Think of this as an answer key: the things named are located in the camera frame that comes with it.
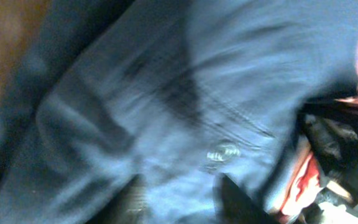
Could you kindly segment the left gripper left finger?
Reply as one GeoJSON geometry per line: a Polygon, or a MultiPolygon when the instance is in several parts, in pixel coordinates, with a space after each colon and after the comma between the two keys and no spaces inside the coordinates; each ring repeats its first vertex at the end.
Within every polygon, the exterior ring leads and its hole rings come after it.
{"type": "Polygon", "coordinates": [[[148,205],[145,199],[143,175],[136,174],[118,193],[86,224],[141,224],[148,205]]]}

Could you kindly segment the dark blue denim shorts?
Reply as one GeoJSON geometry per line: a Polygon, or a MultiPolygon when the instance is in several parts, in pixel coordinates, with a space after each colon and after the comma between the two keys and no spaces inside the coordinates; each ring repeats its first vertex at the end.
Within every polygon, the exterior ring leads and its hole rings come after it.
{"type": "Polygon", "coordinates": [[[358,1],[53,1],[0,101],[0,223],[221,223],[231,175],[263,211],[297,114],[354,96],[358,1]]]}

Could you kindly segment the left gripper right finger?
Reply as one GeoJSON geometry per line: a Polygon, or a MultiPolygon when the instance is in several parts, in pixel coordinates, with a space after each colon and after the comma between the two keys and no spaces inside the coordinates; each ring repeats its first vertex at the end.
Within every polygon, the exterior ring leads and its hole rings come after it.
{"type": "Polygon", "coordinates": [[[277,224],[278,221],[258,207],[227,175],[219,174],[214,186],[214,205],[224,224],[277,224]]]}

